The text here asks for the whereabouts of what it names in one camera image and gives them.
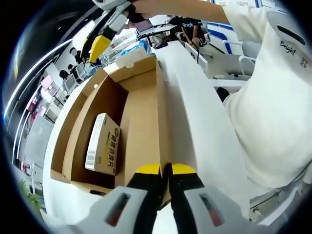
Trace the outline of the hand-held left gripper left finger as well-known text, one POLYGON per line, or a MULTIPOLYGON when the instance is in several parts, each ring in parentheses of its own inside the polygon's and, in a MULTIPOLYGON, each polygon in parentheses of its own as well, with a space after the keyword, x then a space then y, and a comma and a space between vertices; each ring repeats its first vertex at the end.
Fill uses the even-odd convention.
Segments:
POLYGON ((75 234, 150 234, 164 190, 160 164, 145 164, 127 186, 114 188, 70 228, 75 234))

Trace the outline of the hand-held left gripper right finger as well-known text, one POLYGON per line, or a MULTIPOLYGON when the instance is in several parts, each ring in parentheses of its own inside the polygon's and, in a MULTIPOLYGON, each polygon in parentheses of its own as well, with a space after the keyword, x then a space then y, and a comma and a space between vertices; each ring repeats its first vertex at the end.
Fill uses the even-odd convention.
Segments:
POLYGON ((171 207, 180 234, 252 234, 240 207, 213 186, 205 186, 185 164, 167 165, 171 207))

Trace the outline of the person's right hand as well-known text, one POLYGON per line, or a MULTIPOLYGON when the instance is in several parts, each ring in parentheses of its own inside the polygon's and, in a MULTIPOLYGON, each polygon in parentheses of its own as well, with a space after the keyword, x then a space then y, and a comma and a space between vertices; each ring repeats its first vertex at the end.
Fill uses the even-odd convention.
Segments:
POLYGON ((159 14, 157 0, 136 0, 132 3, 136 13, 143 16, 144 19, 152 18, 159 14))

